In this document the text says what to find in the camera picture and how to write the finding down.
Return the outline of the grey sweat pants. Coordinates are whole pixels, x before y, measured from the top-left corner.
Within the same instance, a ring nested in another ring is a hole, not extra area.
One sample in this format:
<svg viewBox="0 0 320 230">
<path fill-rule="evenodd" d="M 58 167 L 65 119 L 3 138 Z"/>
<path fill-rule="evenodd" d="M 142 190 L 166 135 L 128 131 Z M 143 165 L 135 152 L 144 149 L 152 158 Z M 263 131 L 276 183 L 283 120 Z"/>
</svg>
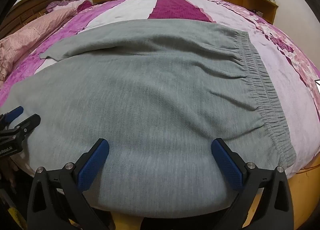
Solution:
<svg viewBox="0 0 320 230">
<path fill-rule="evenodd" d="M 210 150 L 222 138 L 258 167 L 296 160 L 276 89 L 248 32 L 211 22 L 110 23 L 54 43 L 55 63 L 15 83 L 1 106 L 38 114 L 23 158 L 61 168 L 99 139 L 104 168 L 85 192 L 94 207 L 181 218 L 228 207 L 235 192 Z"/>
</svg>

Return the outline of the pink checked quilt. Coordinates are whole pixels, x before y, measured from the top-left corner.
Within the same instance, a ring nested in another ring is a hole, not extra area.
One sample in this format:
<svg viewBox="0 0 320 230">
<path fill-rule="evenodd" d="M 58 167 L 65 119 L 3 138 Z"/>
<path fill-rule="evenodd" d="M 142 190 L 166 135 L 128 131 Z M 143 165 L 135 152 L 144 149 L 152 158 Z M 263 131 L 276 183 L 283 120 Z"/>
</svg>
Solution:
<svg viewBox="0 0 320 230">
<path fill-rule="evenodd" d="M 1 84 L 6 81 L 17 63 L 76 14 L 76 8 L 58 9 L 1 39 Z"/>
</svg>

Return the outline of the dark wooden headboard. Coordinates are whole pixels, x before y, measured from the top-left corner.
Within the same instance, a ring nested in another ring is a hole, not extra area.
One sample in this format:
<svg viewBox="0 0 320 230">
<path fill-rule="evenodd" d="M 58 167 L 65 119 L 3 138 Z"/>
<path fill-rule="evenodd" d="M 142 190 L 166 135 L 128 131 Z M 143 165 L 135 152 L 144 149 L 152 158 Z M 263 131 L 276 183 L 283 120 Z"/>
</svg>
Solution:
<svg viewBox="0 0 320 230">
<path fill-rule="evenodd" d="M 54 1 L 62 0 L 21 0 L 18 2 L 1 23 L 1 39 L 46 14 L 47 6 Z"/>
</svg>

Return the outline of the purple frilled pillow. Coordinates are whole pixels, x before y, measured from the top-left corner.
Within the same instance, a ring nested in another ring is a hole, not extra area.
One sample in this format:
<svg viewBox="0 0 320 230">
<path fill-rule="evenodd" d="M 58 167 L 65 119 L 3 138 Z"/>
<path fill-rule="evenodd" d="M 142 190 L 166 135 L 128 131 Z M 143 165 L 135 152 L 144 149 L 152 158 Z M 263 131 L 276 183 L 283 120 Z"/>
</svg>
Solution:
<svg viewBox="0 0 320 230">
<path fill-rule="evenodd" d="M 64 8 L 75 8 L 77 12 L 80 12 L 91 6 L 93 6 L 93 3 L 89 0 L 62 0 L 53 1 L 47 6 L 46 10 L 47 13 L 50 13 Z"/>
</svg>

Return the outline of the purple white bedspread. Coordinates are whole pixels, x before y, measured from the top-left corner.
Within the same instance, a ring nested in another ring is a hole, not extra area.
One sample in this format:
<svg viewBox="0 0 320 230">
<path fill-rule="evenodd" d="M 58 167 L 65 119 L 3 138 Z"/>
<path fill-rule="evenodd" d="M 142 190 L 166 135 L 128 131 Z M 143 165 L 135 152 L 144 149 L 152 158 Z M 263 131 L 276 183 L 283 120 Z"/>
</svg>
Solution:
<svg viewBox="0 0 320 230">
<path fill-rule="evenodd" d="M 52 65 L 40 55 L 59 40 L 109 23 L 137 19 L 191 19 L 245 31 L 274 84 L 296 152 L 287 175 L 319 168 L 319 70 L 281 30 L 261 17 L 223 0 L 116 0 L 77 12 L 14 66 L 1 84 L 4 102 L 14 84 Z"/>
</svg>

